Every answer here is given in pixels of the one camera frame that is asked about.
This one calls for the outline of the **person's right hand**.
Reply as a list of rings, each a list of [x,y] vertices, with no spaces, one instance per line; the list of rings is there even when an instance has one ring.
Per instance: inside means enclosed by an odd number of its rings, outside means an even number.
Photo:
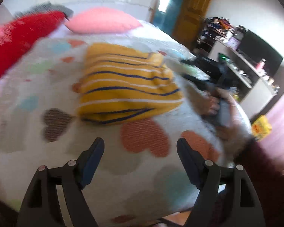
[[[230,92],[216,88],[211,93],[197,89],[194,85],[186,87],[187,98],[192,107],[202,118],[209,120],[216,116],[220,109],[220,99],[226,101],[229,107],[230,122],[227,126],[214,125],[215,133],[223,141],[226,153],[234,154],[246,146],[252,138],[250,121],[241,106],[231,96]]]

